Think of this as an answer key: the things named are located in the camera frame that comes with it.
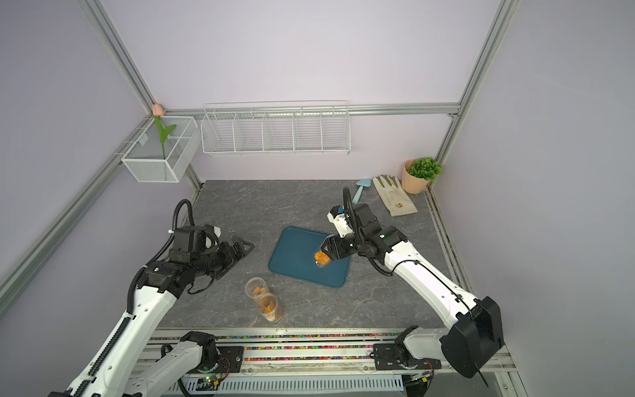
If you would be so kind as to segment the potted green plant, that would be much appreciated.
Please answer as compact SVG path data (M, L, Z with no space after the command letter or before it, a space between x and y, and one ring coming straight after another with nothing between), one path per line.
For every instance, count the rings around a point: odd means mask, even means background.
M407 160L403 165L401 185L406 193L418 195L442 172L442 166L432 157Z

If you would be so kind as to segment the white mesh wall basket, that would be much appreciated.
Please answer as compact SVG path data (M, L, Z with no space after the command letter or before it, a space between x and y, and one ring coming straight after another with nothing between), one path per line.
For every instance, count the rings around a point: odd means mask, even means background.
M139 182L179 183L200 145L194 117L162 117L142 129L122 162Z

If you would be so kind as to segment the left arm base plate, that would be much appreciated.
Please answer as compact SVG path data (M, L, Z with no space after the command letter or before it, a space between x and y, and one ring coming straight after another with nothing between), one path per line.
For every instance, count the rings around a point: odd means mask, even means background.
M205 362L188 372L189 375L234 374L241 371L245 348L243 346L217 347L215 362Z

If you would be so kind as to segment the clear jar front middle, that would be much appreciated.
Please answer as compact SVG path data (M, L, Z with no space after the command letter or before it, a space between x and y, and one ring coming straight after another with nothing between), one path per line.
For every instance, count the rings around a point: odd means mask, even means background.
M256 307L259 314L270 323L277 323L284 316L284 309L281 303L271 293L259 295L256 299Z

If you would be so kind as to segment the teal plastic tray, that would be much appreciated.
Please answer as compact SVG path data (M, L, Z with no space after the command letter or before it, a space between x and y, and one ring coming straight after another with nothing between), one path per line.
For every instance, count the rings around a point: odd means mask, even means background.
M323 286L339 288L344 286L351 258L332 261L319 266L314 255L321 249L327 233L305 228L285 228L277 242L269 270L283 276L310 281Z

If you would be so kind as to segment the clear jar with cookies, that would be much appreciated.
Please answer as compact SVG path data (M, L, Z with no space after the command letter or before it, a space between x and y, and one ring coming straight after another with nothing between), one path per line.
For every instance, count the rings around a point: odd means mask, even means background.
M329 265L332 262L331 256L327 256L321 252L321 248L314 254L314 261L316 266L322 268Z

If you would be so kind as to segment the light blue garden trowel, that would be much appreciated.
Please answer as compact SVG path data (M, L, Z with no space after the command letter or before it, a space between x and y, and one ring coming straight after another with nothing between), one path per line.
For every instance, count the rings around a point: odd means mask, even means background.
M372 185L372 179L362 179L357 181L357 191L352 198L352 203L357 205L360 202L360 198L364 189L370 188Z

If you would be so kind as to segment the pink artificial tulip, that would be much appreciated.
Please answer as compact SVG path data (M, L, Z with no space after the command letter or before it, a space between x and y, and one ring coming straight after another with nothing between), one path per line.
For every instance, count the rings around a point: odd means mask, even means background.
M166 159L165 142L167 141L170 134L172 134L172 132L176 129L176 126L175 125L166 126L163 123L162 117L165 116L165 110L160 104L153 104L151 107L151 110L152 110L154 123L159 132L162 157L165 160Z

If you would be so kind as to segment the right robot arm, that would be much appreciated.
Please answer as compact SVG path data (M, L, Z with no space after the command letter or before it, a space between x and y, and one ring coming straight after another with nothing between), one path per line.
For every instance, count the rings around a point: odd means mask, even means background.
M441 332L410 326L395 339L388 359L414 368L427 359L446 360L460 375L471 378L504 346L502 314L491 297L477 298L426 260L397 228L385 227L366 204L355 204L349 188L343 204L327 215L336 233L325 238L321 254L331 261L366 258L382 276L398 276L434 309L443 321Z

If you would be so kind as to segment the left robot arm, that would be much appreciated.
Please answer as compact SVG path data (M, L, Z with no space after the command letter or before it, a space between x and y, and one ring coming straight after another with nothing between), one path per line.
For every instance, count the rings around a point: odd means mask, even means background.
M62 391L64 396L161 396L191 371L210 373L213 384L222 382L236 360L221 353L216 337L190 331L174 347L165 347L158 361L139 376L132 372L150 337L182 294L196 294L197 278L220 280L254 244L242 238L220 238L219 228L198 226L192 203L181 200L175 207L188 210L188 223L174 225L168 241L134 276L127 291L127 307L117 326L87 367Z

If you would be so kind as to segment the beige gardening glove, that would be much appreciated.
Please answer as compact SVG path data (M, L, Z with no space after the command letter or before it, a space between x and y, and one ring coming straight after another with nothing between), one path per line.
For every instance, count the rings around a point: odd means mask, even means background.
M398 178L391 175L378 175L372 179L372 182L391 217L418 213Z

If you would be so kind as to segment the clear jar back left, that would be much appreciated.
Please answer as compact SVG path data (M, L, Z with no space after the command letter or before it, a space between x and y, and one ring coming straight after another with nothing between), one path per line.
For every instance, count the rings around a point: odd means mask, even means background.
M268 284L261 277L253 277L245 285L246 296L254 301L263 294L269 294L269 292Z

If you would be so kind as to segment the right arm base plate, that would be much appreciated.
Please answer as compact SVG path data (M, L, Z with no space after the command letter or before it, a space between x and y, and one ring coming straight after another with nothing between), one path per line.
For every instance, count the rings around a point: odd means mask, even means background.
M378 371L424 370L435 371L442 368L437 359L412 357L404 347L395 343L376 343L373 345L369 357L375 363Z

